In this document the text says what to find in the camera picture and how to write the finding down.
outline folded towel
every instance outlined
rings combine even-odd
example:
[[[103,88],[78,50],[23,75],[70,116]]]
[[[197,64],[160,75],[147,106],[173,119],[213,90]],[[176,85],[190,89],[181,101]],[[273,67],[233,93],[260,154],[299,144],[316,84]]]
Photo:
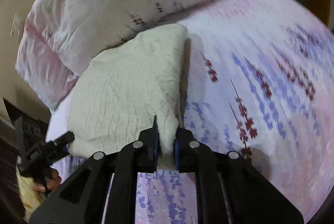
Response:
[[[179,125],[179,84],[186,27],[169,24],[139,33],[124,45],[103,51],[79,78],[68,130],[74,156],[117,152],[152,127],[157,115],[164,167],[171,167]]]

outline round metal pin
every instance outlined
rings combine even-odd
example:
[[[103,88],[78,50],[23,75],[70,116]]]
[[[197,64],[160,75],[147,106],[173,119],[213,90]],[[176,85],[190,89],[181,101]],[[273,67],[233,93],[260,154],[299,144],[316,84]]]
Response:
[[[143,142],[137,140],[137,141],[133,142],[132,145],[133,145],[134,148],[141,148],[144,144],[143,144]]]
[[[190,141],[190,142],[189,142],[189,146],[190,146],[191,148],[198,148],[198,147],[199,147],[199,142],[196,141],[196,140]]]
[[[229,152],[228,153],[228,157],[230,157],[231,159],[238,159],[239,158],[239,153],[237,152]]]
[[[95,152],[93,155],[95,160],[100,160],[104,157],[104,153],[103,152]]]

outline finger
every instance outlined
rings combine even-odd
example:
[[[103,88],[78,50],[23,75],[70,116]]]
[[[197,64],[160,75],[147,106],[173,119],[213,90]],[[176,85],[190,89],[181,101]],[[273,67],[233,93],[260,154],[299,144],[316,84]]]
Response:
[[[35,191],[35,192],[42,192],[42,193],[44,193],[44,192],[46,191],[46,189],[45,189],[45,187],[44,187],[43,185],[41,185],[41,184],[37,184],[37,183],[35,183],[35,182],[33,182],[33,183],[31,184],[31,189],[32,189],[33,191]]]
[[[58,176],[57,178],[53,179],[53,180],[50,180],[46,187],[49,189],[49,190],[54,190],[56,189],[59,185],[61,184],[61,177]]]
[[[52,169],[52,171],[51,171],[51,175],[52,175],[52,178],[57,178],[58,177],[58,175],[59,175],[59,173],[58,173],[58,170],[56,170],[56,169]]]

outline bed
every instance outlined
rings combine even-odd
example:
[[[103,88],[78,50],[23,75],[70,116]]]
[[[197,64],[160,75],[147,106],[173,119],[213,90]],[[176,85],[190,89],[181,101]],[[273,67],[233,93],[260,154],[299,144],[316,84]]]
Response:
[[[185,127],[215,151],[250,157],[308,222],[334,185],[332,33],[293,0],[214,0],[168,21],[191,42]],[[47,140],[67,131],[71,97],[52,111]],[[82,161],[54,168],[65,180]],[[195,197],[191,175],[140,174],[136,223],[197,223]]]

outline beige wall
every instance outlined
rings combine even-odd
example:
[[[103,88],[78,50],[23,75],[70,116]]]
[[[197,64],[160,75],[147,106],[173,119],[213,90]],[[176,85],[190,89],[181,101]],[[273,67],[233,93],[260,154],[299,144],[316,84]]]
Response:
[[[27,114],[44,121],[49,119],[48,108],[38,99],[16,73],[15,61],[19,46],[17,34],[10,37],[15,13],[24,18],[35,0],[0,0],[0,116],[9,119],[2,97]]]

